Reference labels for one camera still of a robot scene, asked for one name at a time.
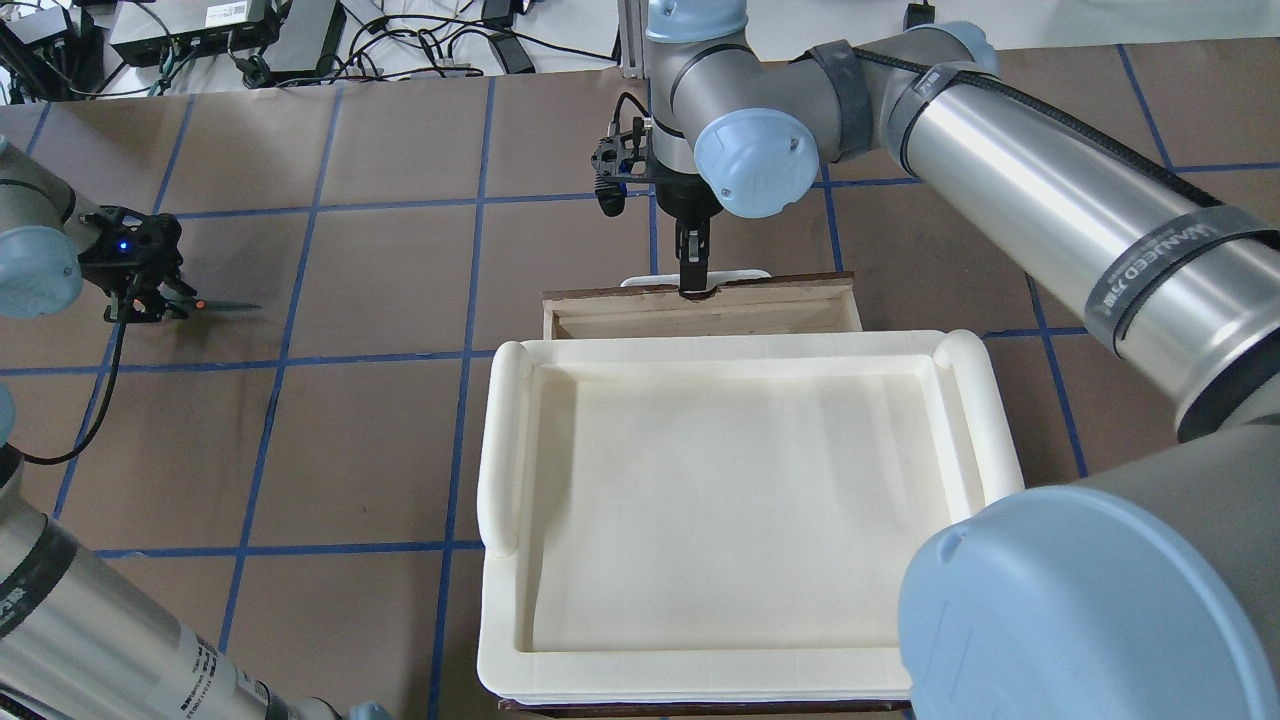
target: white plastic tray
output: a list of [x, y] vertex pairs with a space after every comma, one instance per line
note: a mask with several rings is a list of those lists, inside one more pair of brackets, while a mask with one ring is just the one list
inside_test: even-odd
[[908, 561], [1021, 487], [964, 331], [509, 342], [480, 679], [532, 705], [906, 698]]

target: light blue joint cap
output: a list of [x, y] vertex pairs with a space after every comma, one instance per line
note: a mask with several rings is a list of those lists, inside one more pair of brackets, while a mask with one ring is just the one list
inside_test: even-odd
[[9, 388], [0, 383], [0, 445], [9, 442], [9, 433], [13, 432], [17, 410], [13, 407], [13, 396]]
[[645, 36], [654, 42], [700, 42], [746, 27], [746, 0], [649, 0]]
[[352, 707], [347, 720], [392, 720], [392, 714], [376, 702], [365, 702]]
[[79, 260], [54, 228], [27, 225], [0, 233], [0, 315], [51, 315], [76, 301]]
[[973, 56], [973, 61], [982, 65], [984, 70], [993, 76], [1000, 74], [1000, 58], [996, 55], [996, 49], [987, 42], [987, 33], [982, 31], [980, 27], [966, 23], [964, 20], [951, 22], [951, 23], [928, 23], [923, 26], [915, 26], [911, 31], [922, 28], [941, 29], [942, 32], [955, 37], [964, 44], [965, 50]]
[[933, 536], [902, 580], [899, 641], [918, 720], [1280, 719], [1222, 578], [1093, 488], [1030, 489]]
[[794, 117], [746, 108], [717, 118], [698, 135], [694, 161], [726, 210], [740, 218], [768, 218], [813, 186], [818, 143]]

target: white handle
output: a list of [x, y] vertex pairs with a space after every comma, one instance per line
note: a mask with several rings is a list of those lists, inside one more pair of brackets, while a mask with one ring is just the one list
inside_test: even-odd
[[933, 361], [956, 374], [960, 407], [969, 423], [986, 505], [1021, 491], [1025, 487], [1023, 469], [1018, 465], [1009, 418], [982, 340], [969, 331], [952, 331], [933, 351]]
[[524, 461], [522, 424], [529, 404], [527, 378], [532, 373], [529, 352], [518, 342], [507, 342], [493, 357], [489, 407], [480, 450], [480, 487], [476, 520], [485, 551], [506, 557], [520, 546], [520, 478]]

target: wooden edge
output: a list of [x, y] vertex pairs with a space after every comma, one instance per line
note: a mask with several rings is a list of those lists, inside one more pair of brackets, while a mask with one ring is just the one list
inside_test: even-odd
[[531, 712], [544, 717], [662, 717], [677, 715], [815, 715], [833, 712], [892, 712], [906, 710], [905, 700], [835, 700], [819, 702], [675, 702], [524, 705], [499, 700], [499, 710]]
[[[851, 270], [844, 273], [814, 273], [808, 275], [778, 275], [776, 278], [754, 278], [749, 281], [732, 281], [717, 286], [716, 292], [709, 297], [716, 297], [722, 287], [751, 287], [751, 286], [788, 286], [788, 284], [814, 284], [831, 282], [832, 284], [847, 284], [854, 279]], [[631, 297], [639, 295], [653, 295], [658, 292], [675, 292], [673, 284], [646, 284], [637, 287], [603, 287], [595, 290], [557, 290], [543, 292], [543, 302], [553, 300], [584, 300], [590, 297]]]

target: white tray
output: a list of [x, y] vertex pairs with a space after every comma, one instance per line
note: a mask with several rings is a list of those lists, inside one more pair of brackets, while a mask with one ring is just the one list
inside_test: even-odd
[[969, 332], [508, 342], [480, 679], [531, 705], [906, 698], [908, 561], [1021, 487]]

